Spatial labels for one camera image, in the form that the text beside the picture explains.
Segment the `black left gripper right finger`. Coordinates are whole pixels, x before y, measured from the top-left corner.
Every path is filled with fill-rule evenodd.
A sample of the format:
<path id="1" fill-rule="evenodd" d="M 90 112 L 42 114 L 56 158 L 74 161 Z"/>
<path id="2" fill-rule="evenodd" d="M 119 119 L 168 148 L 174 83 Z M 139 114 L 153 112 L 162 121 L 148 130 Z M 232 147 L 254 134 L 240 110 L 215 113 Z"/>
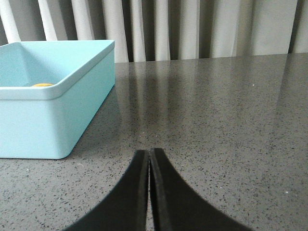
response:
<path id="1" fill-rule="evenodd" d="M 150 150 L 150 194 L 156 231 L 248 231 L 195 192 L 161 148 Z"/>

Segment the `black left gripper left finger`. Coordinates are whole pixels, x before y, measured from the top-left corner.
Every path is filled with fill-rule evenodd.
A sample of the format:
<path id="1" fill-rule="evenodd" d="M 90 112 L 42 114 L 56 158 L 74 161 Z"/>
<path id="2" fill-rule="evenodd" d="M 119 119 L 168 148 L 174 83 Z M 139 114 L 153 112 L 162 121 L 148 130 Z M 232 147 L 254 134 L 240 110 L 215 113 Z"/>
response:
<path id="1" fill-rule="evenodd" d="M 67 231 L 144 231 L 148 205 L 149 154 L 137 150 L 117 185 Z"/>

